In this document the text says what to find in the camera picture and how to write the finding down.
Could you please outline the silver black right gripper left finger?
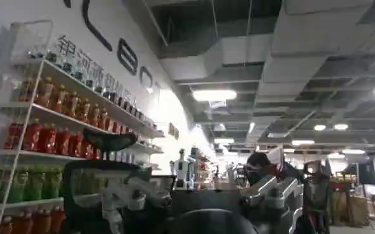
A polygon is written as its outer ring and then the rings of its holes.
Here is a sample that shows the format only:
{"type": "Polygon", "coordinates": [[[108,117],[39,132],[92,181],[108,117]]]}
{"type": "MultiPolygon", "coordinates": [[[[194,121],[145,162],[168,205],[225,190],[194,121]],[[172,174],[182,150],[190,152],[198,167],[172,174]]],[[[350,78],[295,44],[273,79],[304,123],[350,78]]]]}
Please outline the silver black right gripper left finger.
{"type": "Polygon", "coordinates": [[[102,216],[109,223],[109,233],[124,232],[124,217],[120,211],[127,208],[132,211],[142,211],[146,203],[164,208],[171,202],[169,191],[158,190],[156,185],[130,176],[127,180],[119,181],[109,177],[106,187],[101,191],[102,216]]]}

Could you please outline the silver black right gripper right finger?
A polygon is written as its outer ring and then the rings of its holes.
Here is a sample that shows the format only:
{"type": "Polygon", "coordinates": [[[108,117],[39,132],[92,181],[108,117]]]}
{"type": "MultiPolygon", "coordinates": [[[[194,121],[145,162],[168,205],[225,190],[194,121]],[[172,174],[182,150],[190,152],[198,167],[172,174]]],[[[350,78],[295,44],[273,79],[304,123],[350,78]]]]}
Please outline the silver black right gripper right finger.
{"type": "Polygon", "coordinates": [[[304,187],[294,177],[267,175],[241,191],[246,218],[259,234],[294,234],[303,215],[304,187]]]}

